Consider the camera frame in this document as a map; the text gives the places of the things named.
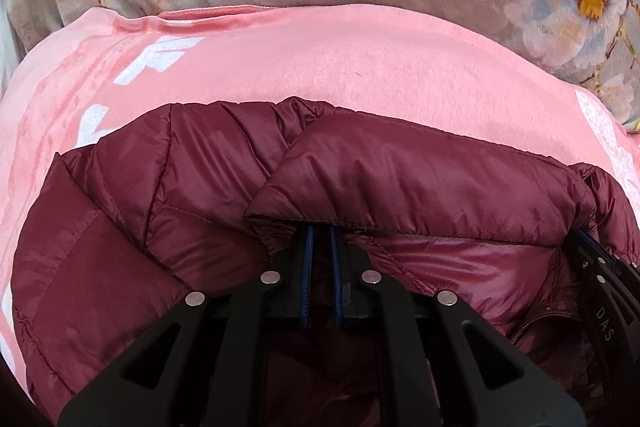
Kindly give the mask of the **maroon quilted puffer jacket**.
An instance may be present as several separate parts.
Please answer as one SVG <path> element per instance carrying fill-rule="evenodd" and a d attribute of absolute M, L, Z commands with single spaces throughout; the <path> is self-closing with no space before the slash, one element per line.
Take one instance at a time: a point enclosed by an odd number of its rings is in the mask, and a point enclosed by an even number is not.
<path fill-rule="evenodd" d="M 56 156 L 14 255 L 36 407 L 66 403 L 190 291 L 259 277 L 304 223 L 332 225 L 410 291 L 457 291 L 582 405 L 604 406 L 562 253 L 584 229 L 639 258 L 603 169 L 290 98 L 165 105 Z"/>

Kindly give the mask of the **pink fleece blanket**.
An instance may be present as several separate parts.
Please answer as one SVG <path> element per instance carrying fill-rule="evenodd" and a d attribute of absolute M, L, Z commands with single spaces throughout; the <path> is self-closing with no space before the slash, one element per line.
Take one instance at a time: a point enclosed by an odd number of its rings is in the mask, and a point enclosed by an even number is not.
<path fill-rule="evenodd" d="M 592 93 L 434 16 L 389 6 L 227 6 L 130 20 L 93 8 L 1 65 L 1 276 L 56 153 L 167 103 L 290 96 L 612 174 L 639 200 L 639 140 Z"/>

